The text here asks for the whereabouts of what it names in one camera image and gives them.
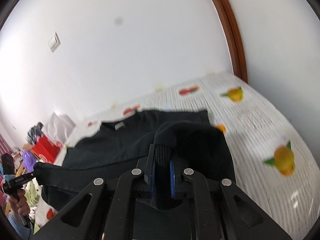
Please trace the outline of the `blue denim sleeve forearm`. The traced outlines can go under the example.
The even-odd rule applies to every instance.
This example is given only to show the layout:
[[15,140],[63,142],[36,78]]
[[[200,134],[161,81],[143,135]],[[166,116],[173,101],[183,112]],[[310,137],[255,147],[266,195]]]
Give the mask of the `blue denim sleeve forearm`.
[[33,237],[33,225],[31,223],[28,224],[28,227],[23,225],[21,222],[16,220],[14,217],[14,213],[12,211],[8,214],[8,220],[11,224],[11,226],[15,229],[17,234],[21,237],[23,240],[31,240]]

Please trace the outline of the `person left hand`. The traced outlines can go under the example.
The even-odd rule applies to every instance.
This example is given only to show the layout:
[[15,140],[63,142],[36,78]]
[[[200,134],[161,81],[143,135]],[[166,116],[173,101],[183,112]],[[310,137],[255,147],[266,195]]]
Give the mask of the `person left hand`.
[[11,213],[16,220],[20,220],[20,216],[27,216],[30,213],[30,207],[27,203],[25,197],[24,189],[17,191],[19,200],[17,200],[13,195],[8,196],[8,202],[11,206]]

